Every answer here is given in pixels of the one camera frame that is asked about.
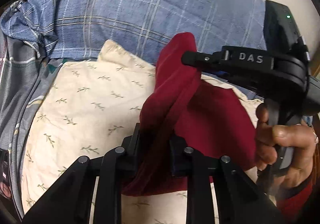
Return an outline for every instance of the finger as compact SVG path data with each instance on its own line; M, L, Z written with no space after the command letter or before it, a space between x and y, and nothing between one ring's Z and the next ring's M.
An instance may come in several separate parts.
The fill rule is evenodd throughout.
M265 163L261 157L259 157L258 155L256 155L256 167L258 168L258 170L263 171L266 167L267 167L267 163Z
M274 164L277 160L276 149L256 141L256 154L267 164Z
M291 167L297 170L306 168L312 163L315 152L315 135L313 129L303 125L275 126L274 141L280 146L295 147Z
M315 144L315 135L311 127L276 125L272 132L274 141L280 146L293 146L307 150Z
M264 103L261 103L256 109L256 116L259 120L258 123L268 123L269 113Z
M274 146L276 143L272 136L272 126L266 123L260 123L256 129L256 141L259 141L267 146Z

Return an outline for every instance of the leaf pattern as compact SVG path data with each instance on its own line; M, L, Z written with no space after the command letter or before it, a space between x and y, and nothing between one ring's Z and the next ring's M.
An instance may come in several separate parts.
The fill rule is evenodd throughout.
M132 205L136 205L138 207L138 209L140 209L141 206L150 206L150 204L146 203L146 202L132 203Z
M97 67L94 67L92 64L88 64L88 67L90 68L90 69L96 69Z
M80 73L78 73L78 71L72 71L73 75L76 75L77 77L79 77Z
M145 68L145 66L143 66L142 64L136 64L135 66L138 66L140 69Z
M51 136L49 136L49 135L47 135L47 134L43 134L43 135L47 137L47 141L49 140L50 144L52 145L52 148L54 148L53 143L55 143L55 141L53 141L53 140L51 139Z
M46 191L48 188L44 187L44 183L43 184L38 184L37 187L42 188L42 190Z
M66 171L66 167L63 166L63 169L62 170L58 170L59 172L59 175L58 176L61 176L65 171Z
M30 199L30 198L29 198L29 200L26 200L26 202L28 203L29 207L32 207L36 203L36 201L34 201L34 200Z
M120 94L116 94L114 91L111 92L111 95L115 96L116 98L124 98L124 96L121 96Z
M59 100L57 100L56 102L58 102L59 104L61 103L61 102L63 102L63 103L67 103L67 99L59 99Z
M108 129L108 131L109 131L108 136L111 135L111 133L112 133L113 131L115 131L116 129L118 129L118 128L124 128L123 126L116 126L116 125L113 125L113 127L114 127L114 128L112 128L112 129Z
M87 152L94 152L96 154L100 154L99 152L97 152L96 150L98 150L98 148L91 148L91 145L88 147L82 147L80 150L86 150Z
M146 74L148 74L148 76L155 77L156 76L156 69L155 68L149 69L148 72L146 72Z
M156 220L156 219L154 219L155 220L155 224L167 224L167 222L165 221L165 222L160 222L159 220Z
M66 121L68 122L67 125L68 125L68 124L78 125L77 123L74 123L74 122L73 122L73 118L69 119L67 116L65 116L65 118L64 118L63 120L66 120Z
M134 108L130 108L130 111L131 110L137 110L137 111L140 111L141 109L139 108L139 106L136 106L136 107L134 107Z
M78 89L77 92L86 91L86 90L90 90L90 88L82 87L81 89Z
M29 153L29 151L27 151L27 154L26 154L26 157L29 157L29 162L32 162L32 163L34 163L33 161L32 161L32 158L31 158L31 156L30 156L30 153Z
M102 111L105 109L105 107L101 106L101 103L92 102L91 104L94 104L96 108L99 108L99 109L101 109Z
M104 79L104 80L111 81L111 80L110 80L110 77L106 77L105 75L98 77L98 79Z
M133 83L135 83L136 85L138 85L139 87L143 87L143 84L141 84L140 82L136 82L136 81L131 81Z
M46 115L41 114L39 117L37 117L37 122L43 118L46 118Z
M186 193L177 193L177 195L183 196L184 198L188 197Z
M126 67L125 67L125 66L123 66L123 67L116 68L116 71L123 70L124 68L126 68Z

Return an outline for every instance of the gray fabric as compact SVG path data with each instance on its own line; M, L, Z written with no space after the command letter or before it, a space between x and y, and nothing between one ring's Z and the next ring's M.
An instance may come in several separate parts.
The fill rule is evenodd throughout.
M63 59L47 58L21 40L0 31L0 148L9 152L12 196L21 216L21 174L26 137L40 102L48 92Z

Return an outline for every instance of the red cloth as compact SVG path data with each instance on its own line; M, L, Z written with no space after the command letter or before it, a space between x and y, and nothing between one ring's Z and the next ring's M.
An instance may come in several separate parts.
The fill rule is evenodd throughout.
M255 128L232 89L200 79L201 71L181 63L185 51L196 52L191 33L176 35L156 64L156 85L140 114L141 142L147 151L135 179L124 186L131 196L186 190L185 178L169 171L173 132L206 156L229 155L243 170L254 166Z
M286 200L277 201L277 207L287 221L294 221L302 206L312 192L312 181L296 196Z

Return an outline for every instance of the blue fabric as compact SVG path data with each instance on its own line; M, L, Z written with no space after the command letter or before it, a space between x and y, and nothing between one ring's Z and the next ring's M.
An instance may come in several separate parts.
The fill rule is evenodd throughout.
M266 49L264 13L263 0L27 0L6 10L0 27L50 58L96 58L112 39L154 64L170 39L186 31L199 52L222 45Z

